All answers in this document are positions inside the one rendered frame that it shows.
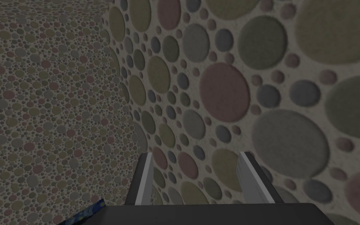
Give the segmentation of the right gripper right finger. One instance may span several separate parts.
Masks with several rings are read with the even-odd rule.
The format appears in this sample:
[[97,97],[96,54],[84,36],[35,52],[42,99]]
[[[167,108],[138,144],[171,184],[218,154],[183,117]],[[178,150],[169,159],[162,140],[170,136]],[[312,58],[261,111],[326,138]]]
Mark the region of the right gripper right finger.
[[284,201],[250,152],[240,152],[236,168],[247,204],[283,204]]

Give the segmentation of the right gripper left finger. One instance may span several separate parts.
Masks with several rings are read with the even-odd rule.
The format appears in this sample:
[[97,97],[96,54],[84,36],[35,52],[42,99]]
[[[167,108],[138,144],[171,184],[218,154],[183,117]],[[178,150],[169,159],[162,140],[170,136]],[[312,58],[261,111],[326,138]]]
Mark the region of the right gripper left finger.
[[150,205],[153,183],[153,157],[150,152],[140,155],[124,205]]

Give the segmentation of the blue patterned book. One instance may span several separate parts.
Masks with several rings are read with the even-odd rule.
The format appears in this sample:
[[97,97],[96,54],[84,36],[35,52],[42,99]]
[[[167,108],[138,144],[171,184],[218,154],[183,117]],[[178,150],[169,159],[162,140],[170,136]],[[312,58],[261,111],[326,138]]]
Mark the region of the blue patterned book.
[[84,222],[86,222],[104,207],[106,207],[106,204],[104,202],[104,199],[102,198],[97,202],[93,203],[91,206],[76,213],[74,216],[62,221],[58,225],[82,225]]

